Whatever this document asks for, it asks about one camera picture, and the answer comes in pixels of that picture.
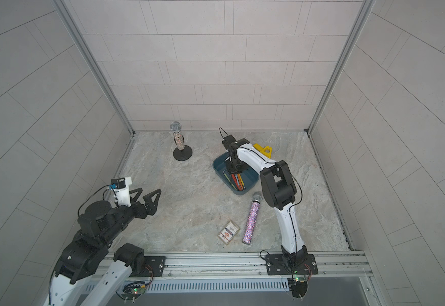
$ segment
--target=microphone grille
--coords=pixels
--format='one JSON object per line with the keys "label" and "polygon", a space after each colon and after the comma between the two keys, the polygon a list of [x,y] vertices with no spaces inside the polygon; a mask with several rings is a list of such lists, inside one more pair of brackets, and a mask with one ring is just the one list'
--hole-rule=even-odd
{"label": "microphone grille", "polygon": [[182,130],[182,124],[178,121],[173,121],[170,124],[170,130],[174,133],[179,133]]}
{"label": "microphone grille", "polygon": [[262,197],[261,192],[253,193],[253,201],[257,201],[258,203],[261,203],[262,200],[263,200],[263,197]]}

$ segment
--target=black cable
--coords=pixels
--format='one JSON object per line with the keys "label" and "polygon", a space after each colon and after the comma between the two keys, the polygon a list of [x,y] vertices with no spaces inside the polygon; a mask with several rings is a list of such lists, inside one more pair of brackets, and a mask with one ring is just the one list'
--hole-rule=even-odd
{"label": "black cable", "polygon": [[229,136],[229,134],[223,129],[223,128],[219,128],[219,133],[221,134],[222,139],[224,139],[224,136],[222,135],[221,130],[223,130],[226,133],[226,136]]}
{"label": "black cable", "polygon": [[85,203],[88,202],[88,200],[90,200],[95,194],[97,194],[99,191],[102,190],[102,188],[105,188],[105,187],[110,187],[110,185],[102,186],[100,189],[98,189],[96,192],[94,192],[91,196],[89,196],[88,199],[86,199],[85,202],[83,202],[83,203],[79,206],[79,208],[78,208],[78,212],[77,212],[78,217],[79,217],[79,210],[82,209],[83,205],[85,205]]}

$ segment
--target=marble floor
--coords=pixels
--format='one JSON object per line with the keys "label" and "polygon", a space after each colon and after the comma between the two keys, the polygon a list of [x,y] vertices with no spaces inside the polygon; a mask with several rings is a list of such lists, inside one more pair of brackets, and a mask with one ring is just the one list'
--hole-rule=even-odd
{"label": "marble floor", "polygon": [[[161,188],[158,211],[144,220],[134,219],[117,236],[111,250],[129,242],[147,252],[279,251],[280,229],[273,208],[266,202],[260,206],[251,244],[242,243],[252,194],[262,187],[258,181],[248,193],[238,196],[216,175],[212,162],[225,151],[219,131],[183,134],[193,149],[193,156],[185,162],[172,156],[172,133],[141,132],[137,136],[122,176],[131,176],[131,188],[142,187],[143,195]],[[232,134],[236,139],[273,147],[272,158],[289,164],[303,190],[304,199],[296,206],[296,215],[307,249],[347,251],[348,243],[307,135],[264,131]],[[226,245],[217,235],[229,220],[241,230]]]}

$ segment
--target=plastic bin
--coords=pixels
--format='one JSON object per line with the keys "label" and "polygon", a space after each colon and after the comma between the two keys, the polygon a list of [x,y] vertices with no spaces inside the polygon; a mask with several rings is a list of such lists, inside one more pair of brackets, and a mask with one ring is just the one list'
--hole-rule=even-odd
{"label": "plastic bin", "polygon": [[214,162],[212,163],[212,167],[214,168],[215,172],[219,175],[221,180],[226,184],[226,186],[229,187],[229,189],[231,189],[232,192],[234,192],[234,194],[243,195],[255,186],[256,182],[260,178],[260,175],[255,170],[253,170],[253,168],[248,168],[247,170],[244,170],[243,173],[241,173],[240,175],[241,175],[241,179],[244,182],[244,187],[246,187],[246,189],[243,191],[238,191],[238,190],[234,189],[231,186],[231,184],[229,183],[229,181],[226,179],[226,177],[224,176],[224,172],[226,172],[226,175],[227,175],[227,171],[226,171],[226,158],[227,157],[228,157],[228,154],[227,154],[227,152],[225,152],[224,154],[222,154],[221,156],[219,156],[218,158],[216,158],[214,160]]}

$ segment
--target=round black base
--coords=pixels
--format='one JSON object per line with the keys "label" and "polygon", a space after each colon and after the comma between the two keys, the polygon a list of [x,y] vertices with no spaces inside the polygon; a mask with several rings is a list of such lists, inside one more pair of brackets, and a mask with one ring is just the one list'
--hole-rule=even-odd
{"label": "round black base", "polygon": [[175,148],[175,150],[173,150],[173,157],[175,157],[177,161],[186,161],[191,156],[192,148],[190,148],[188,145],[185,145],[185,149],[183,150],[178,150],[178,148]]}

